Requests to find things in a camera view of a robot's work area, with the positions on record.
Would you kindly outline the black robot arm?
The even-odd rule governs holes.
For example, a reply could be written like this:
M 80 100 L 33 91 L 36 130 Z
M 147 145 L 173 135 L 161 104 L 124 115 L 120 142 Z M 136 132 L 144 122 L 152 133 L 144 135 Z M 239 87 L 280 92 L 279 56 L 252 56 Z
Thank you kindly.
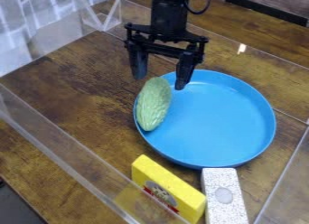
M 175 90 L 184 89 L 191 81 L 195 66 L 203 62 L 203 48 L 208 38 L 189 33 L 187 13 L 202 14 L 210 5 L 206 0 L 200 11 L 189 9 L 189 0 L 152 0 L 151 23 L 127 23 L 124 47 L 129 55 L 131 74 L 141 79 L 147 74 L 148 54 L 179 60 L 176 64 Z

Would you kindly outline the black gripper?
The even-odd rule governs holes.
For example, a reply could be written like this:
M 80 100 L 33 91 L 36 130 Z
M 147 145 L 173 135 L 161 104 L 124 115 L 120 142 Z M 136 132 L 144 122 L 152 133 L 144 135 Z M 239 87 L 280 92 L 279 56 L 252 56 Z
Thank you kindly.
M 203 48 L 208 38 L 189 33 L 155 33 L 149 25 L 125 23 L 124 47 L 129 54 L 131 74 L 143 79 L 147 74 L 148 54 L 179 59 L 176 64 L 175 90 L 183 90 L 189 83 L 195 66 L 203 62 Z

